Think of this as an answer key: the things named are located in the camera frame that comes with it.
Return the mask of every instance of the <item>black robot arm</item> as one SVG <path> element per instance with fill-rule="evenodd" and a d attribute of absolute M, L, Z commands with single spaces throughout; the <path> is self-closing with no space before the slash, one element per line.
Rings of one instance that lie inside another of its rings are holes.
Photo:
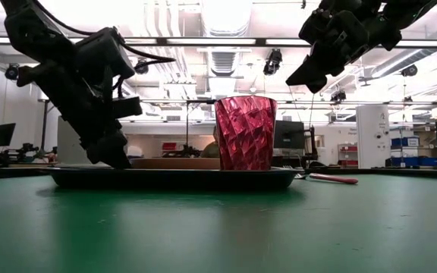
<path fill-rule="evenodd" d="M 138 52 L 125 45 L 115 28 L 96 33 L 75 30 L 53 17 L 37 0 L 1 0 L 7 17 L 5 28 L 11 45 L 38 61 L 36 67 L 19 67 L 17 85 L 36 83 L 80 136 L 81 146 L 95 164 L 130 168 L 124 152 L 127 140 L 118 118 L 141 115 L 139 97 L 112 98 L 135 69 L 124 49 L 147 58 L 140 66 L 174 61 Z M 73 44 L 53 23 L 88 35 Z M 118 83 L 112 85 L 114 77 Z"/>
<path fill-rule="evenodd" d="M 310 54 L 286 84 L 305 84 L 317 93 L 326 85 L 326 75 L 338 76 L 369 50 L 378 45 L 392 50 L 402 39 L 401 30 L 436 4 L 437 0 L 322 0 L 299 33 L 312 46 Z"/>

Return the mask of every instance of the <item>desk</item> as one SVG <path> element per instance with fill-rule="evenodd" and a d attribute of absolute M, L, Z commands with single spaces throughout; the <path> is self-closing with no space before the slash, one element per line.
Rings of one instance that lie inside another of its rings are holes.
<path fill-rule="evenodd" d="M 0 272 L 437 271 L 437 179 L 350 177 L 255 194 L 0 179 Z"/>

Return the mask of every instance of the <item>tray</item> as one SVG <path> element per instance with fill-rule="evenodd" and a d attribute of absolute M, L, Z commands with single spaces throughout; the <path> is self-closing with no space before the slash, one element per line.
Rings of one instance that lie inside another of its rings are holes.
<path fill-rule="evenodd" d="M 109 168 L 47 168 L 60 187 L 200 190 L 280 190 L 291 185 L 297 170 L 115 170 Z"/>

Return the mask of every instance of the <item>red cup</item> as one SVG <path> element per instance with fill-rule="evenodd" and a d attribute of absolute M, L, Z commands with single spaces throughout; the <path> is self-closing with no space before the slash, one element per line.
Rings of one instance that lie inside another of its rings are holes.
<path fill-rule="evenodd" d="M 215 102 L 222 170 L 270 170 L 277 102 L 236 96 Z"/>

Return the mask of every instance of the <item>ceiling duct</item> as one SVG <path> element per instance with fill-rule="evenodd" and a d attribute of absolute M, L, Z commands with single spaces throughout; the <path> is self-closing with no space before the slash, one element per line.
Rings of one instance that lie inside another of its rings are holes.
<path fill-rule="evenodd" d="M 202 28 L 207 37 L 244 37 L 249 30 L 252 0 L 202 0 Z M 210 76 L 228 77 L 234 74 L 241 59 L 240 52 L 208 52 L 207 63 Z M 212 94 L 234 92 L 236 79 L 210 78 Z"/>
<path fill-rule="evenodd" d="M 427 39 L 437 39 L 437 31 Z M 408 49 L 372 70 L 372 77 L 385 77 L 437 52 L 437 49 Z"/>

